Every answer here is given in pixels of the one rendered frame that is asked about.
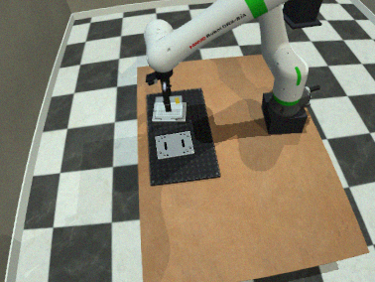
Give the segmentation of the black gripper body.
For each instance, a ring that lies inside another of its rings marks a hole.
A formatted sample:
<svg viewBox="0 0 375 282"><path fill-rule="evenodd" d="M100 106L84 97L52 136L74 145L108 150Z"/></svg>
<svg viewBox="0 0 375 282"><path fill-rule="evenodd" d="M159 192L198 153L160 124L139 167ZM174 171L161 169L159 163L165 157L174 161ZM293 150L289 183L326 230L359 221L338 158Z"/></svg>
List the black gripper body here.
<svg viewBox="0 0 375 282"><path fill-rule="evenodd" d="M173 70L168 72L157 72L155 71L156 77L162 80L162 85L164 85L164 81L166 82L166 86L168 86L168 78L173 75Z"/></svg>

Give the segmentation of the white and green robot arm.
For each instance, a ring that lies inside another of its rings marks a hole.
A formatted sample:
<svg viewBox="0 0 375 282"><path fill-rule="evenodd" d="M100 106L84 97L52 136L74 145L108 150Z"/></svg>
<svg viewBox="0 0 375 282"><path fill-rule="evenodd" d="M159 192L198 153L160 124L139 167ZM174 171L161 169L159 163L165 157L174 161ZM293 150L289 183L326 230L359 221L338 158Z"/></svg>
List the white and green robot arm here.
<svg viewBox="0 0 375 282"><path fill-rule="evenodd" d="M311 92L320 86L305 87L309 66L289 43L282 10L287 1L217 0L174 31L164 20L151 21L144 30L148 65L157 72L171 71L205 44L258 17L262 57L274 77L270 109L294 116L301 106L310 107Z"/></svg>

